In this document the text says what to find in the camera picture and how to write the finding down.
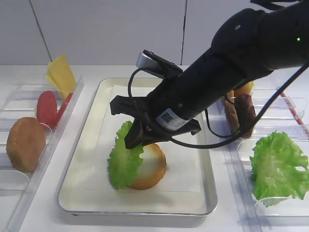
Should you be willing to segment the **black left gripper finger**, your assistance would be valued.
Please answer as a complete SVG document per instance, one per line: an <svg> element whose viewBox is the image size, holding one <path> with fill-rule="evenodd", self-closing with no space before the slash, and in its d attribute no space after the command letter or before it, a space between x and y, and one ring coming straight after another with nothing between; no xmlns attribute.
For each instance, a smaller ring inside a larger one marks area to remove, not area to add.
<svg viewBox="0 0 309 232"><path fill-rule="evenodd" d="M133 149L139 145L148 145L148 131L139 119L134 119L133 124L125 137L127 149Z"/></svg>

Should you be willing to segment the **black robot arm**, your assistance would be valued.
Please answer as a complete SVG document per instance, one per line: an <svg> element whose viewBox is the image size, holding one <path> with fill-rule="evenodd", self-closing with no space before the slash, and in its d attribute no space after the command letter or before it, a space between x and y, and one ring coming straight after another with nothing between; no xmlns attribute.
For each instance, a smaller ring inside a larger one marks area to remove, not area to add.
<svg viewBox="0 0 309 232"><path fill-rule="evenodd" d="M126 148L173 141L200 132L195 117L229 91L266 77L274 70L309 65L309 3L293 0L279 6L261 0L264 10L244 9L216 32L210 48L186 70L144 50L138 71L162 79L147 96L116 96L111 114L134 117Z"/></svg>

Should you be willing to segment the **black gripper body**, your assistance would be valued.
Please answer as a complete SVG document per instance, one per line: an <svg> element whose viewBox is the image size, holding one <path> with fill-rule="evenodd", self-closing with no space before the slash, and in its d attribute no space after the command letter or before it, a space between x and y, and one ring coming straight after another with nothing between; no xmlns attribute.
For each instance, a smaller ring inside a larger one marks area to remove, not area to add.
<svg viewBox="0 0 309 232"><path fill-rule="evenodd" d="M150 143L167 142L173 136L200 132L194 119L199 114L191 98L179 90L174 81L163 80L147 96L117 95L110 102L111 114L125 114L139 119L148 131Z"/></svg>

